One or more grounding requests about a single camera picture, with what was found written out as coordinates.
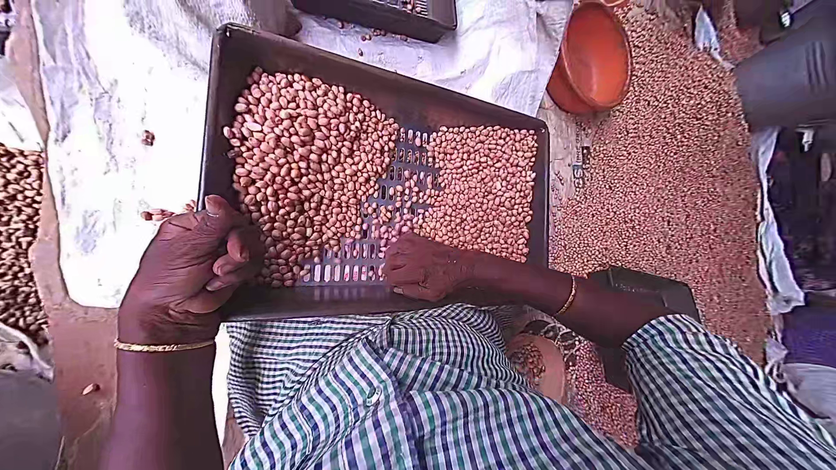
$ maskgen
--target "white tarp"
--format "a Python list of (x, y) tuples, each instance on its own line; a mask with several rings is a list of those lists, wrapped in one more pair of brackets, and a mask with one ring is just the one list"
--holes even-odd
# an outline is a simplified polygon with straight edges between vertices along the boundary
[[(73, 300), (117, 306), (155, 232), (139, 212), (178, 211), (196, 197), (212, 32), (229, 21), (256, 24), (252, 2), (33, 1), (60, 262)], [(459, 0), (458, 29), (438, 44), (361, 42), (367, 28), (302, 14), (298, 39), (535, 115), (571, 7)], [(141, 144), (143, 130), (155, 133), (153, 146)]]

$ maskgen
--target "gold bangle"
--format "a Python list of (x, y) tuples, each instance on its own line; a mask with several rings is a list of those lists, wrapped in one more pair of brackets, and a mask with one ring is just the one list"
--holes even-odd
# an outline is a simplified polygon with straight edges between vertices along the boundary
[(558, 312), (554, 315), (554, 316), (556, 316), (556, 317), (557, 317), (557, 316), (560, 316), (561, 314), (563, 314), (566, 310), (569, 310), (569, 307), (571, 307), (571, 306), (572, 306), (572, 302), (574, 302), (574, 293), (575, 293), (575, 288), (577, 287), (577, 284), (575, 283), (575, 281), (574, 281), (574, 276), (573, 276), (572, 274), (570, 274), (570, 275), (569, 275), (569, 277), (570, 277), (570, 278), (572, 278), (572, 290), (570, 290), (570, 291), (569, 291), (569, 298), (568, 298), (568, 299), (566, 299), (566, 303), (565, 303), (565, 304), (563, 304), (563, 308), (562, 308), (562, 309), (560, 309), (560, 310), (559, 310), (559, 311), (558, 311)]
[(215, 340), (201, 341), (200, 343), (188, 343), (185, 345), (134, 345), (131, 343), (123, 343), (119, 340), (113, 340), (113, 346), (117, 350), (132, 351), (132, 352), (172, 352), (196, 350), (209, 345), (214, 345)]

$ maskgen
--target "plastic bowl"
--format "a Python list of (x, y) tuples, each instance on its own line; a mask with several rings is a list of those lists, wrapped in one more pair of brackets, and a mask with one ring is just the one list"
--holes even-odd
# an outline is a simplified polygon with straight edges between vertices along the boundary
[(546, 90), (569, 113), (609, 110), (627, 95), (631, 70), (627, 33), (607, 6), (589, 0), (569, 18)]

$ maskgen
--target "ground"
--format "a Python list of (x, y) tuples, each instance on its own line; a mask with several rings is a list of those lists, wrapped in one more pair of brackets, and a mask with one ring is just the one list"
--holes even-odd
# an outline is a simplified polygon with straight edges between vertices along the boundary
[[(15, 5), (20, 10), (20, 16), (15, 36), (9, 44), (10, 57), (15, 65), (18, 82), (23, 88), (24, 98), (45, 137), (48, 124), (38, 74), (35, 73), (38, 61), (29, 0), (18, 0)], [(552, 124), (553, 175), (558, 183), (553, 189), (553, 205), (556, 207), (560, 200), (573, 196), (572, 187), (562, 183), (571, 178), (565, 159), (570, 159), (574, 152), (574, 121), (554, 110), (542, 111), (539, 116), (551, 120)], [(67, 468), (95, 468), (115, 403), (115, 350), (112, 341), (116, 334), (116, 312), (114, 309), (83, 307), (68, 297), (59, 270), (57, 214), (49, 184), (45, 188), (38, 243), (31, 254), (39, 292), (50, 319), (49, 331), (54, 337), (56, 385), (66, 436), (64, 455)], [(706, 291), (702, 286), (697, 287), (699, 295), (707, 299), (706, 302), (711, 302), (719, 294), (716, 291)], [(730, 323), (731, 330), (724, 332), (741, 340), (747, 354), (760, 360), (762, 342), (766, 335), (763, 318), (747, 317), (746, 312), (732, 311), (728, 315), (736, 321)], [(715, 319), (709, 318), (709, 326), (712, 321)], [(594, 365), (594, 353), (589, 347), (579, 350), (579, 361)], [(596, 370), (589, 372), (590, 375), (598, 373)], [(81, 391), (91, 383), (98, 384), (100, 389), (82, 396)], [(614, 404), (590, 404), (588, 400), (581, 400), (580, 406), (583, 408), (581, 411), (585, 410), (584, 414), (588, 416), (609, 413), (621, 416), (620, 419), (630, 419), (629, 402), (628, 396), (620, 396)], [(605, 409), (607, 406), (618, 409)]]

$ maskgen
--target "pile of peanuts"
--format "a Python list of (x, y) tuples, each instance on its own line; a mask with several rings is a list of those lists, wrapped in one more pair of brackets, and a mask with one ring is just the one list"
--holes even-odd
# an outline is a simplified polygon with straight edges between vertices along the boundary
[(301, 74), (256, 68), (223, 129), (241, 211), (268, 248), (257, 280), (292, 287), (322, 249), (359, 239), (361, 203), (377, 189), (399, 126), (363, 96)]
[(442, 126), (427, 155), (441, 168), (415, 232), (456, 248), (524, 262), (537, 154), (534, 130)]
[[(594, 134), (589, 183), (558, 207), (553, 267), (615, 264), (688, 283), (707, 328), (762, 358), (757, 178), (734, 75), (683, 32), (629, 10), (616, 13), (633, 53), (630, 92)], [(635, 444), (635, 399), (600, 367), (589, 345), (572, 372), (581, 412)]]
[(0, 322), (39, 344), (46, 341), (47, 317), (29, 263), (29, 249), (38, 236), (42, 178), (39, 152), (0, 144)]

